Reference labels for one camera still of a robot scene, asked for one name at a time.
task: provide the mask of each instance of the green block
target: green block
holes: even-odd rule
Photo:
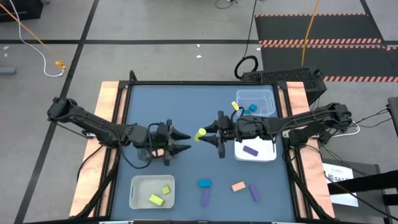
[[[151,195],[149,200],[158,206],[162,206],[162,204],[163,204],[163,199],[161,199],[160,197],[158,197],[156,195]]]
[[[163,193],[164,195],[167,195],[168,193],[170,193],[169,186],[166,185],[166,186],[162,189],[162,193]]]

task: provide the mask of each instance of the orange block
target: orange block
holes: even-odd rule
[[[234,192],[236,192],[236,191],[239,191],[239,190],[244,189],[245,187],[246,187],[246,186],[244,185],[244,182],[241,181],[241,182],[239,182],[239,183],[236,183],[236,184],[232,185],[232,190],[233,190]]]

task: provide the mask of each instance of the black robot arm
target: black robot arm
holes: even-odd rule
[[[266,118],[253,115],[241,116],[236,122],[232,121],[224,112],[218,112],[218,119],[205,127],[208,133],[218,135],[203,136],[199,139],[208,142],[218,148],[220,158],[225,157],[224,142],[260,137],[263,140],[274,141],[277,136],[286,130],[284,136],[289,137],[289,144],[299,147],[305,144],[308,138],[319,134],[323,142],[331,138],[326,128],[346,130],[352,123],[351,112],[345,105],[331,103],[316,110],[289,116],[287,118]]]
[[[153,151],[163,149],[162,157],[165,165],[170,164],[170,157],[191,147],[174,144],[174,141],[190,139],[190,136],[178,132],[172,126],[170,119],[166,123],[157,123],[157,131],[150,133],[147,128],[138,124],[125,125],[109,122],[85,111],[77,105],[75,100],[69,98],[54,98],[47,115],[51,122],[73,123],[95,134],[99,143],[106,147],[120,148],[132,143],[138,149],[146,149],[148,159],[152,158]]]

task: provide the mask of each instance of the white cable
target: white cable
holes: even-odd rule
[[[350,135],[358,134],[361,131],[361,128],[355,123],[355,121],[353,121],[353,123],[356,126],[356,132],[354,132],[354,133],[346,133],[346,134],[338,134],[338,135],[332,136],[332,137],[336,138],[336,137],[350,136]]]
[[[17,9],[16,9],[15,6],[14,6],[14,3],[12,2],[12,0],[9,0],[9,1],[10,1],[10,3],[11,3],[11,6],[12,6],[14,12],[15,12],[15,15],[16,15],[17,19],[18,19],[19,21],[21,21],[21,20],[19,19],[18,12],[17,12]],[[42,52],[40,52],[39,50],[37,50],[37,48],[35,48],[32,44],[28,44],[27,42],[24,41],[24,39],[22,39],[22,35],[21,35],[21,24],[20,24],[19,22],[18,22],[18,31],[19,31],[19,38],[20,38],[20,40],[21,40],[24,44],[26,44],[26,45],[28,45],[28,46],[31,46],[33,49],[35,49],[35,51],[36,51],[37,53],[39,53],[39,54],[43,57],[43,61],[44,61],[43,72],[44,72],[44,74],[45,74],[46,76],[48,76],[48,77],[59,77],[59,76],[63,75],[63,73],[65,72],[64,69],[62,69],[62,72],[59,73],[58,75],[49,75],[49,74],[47,74],[47,72],[45,71],[45,68],[46,68],[46,66],[47,66],[47,61],[46,61],[46,59],[45,59],[44,54],[43,54]]]

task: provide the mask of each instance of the clear plastic bin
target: clear plastic bin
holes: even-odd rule
[[[238,90],[236,102],[245,110],[248,110],[252,104],[256,105],[257,110],[251,111],[251,115],[269,116],[275,112],[274,94],[270,90]]]

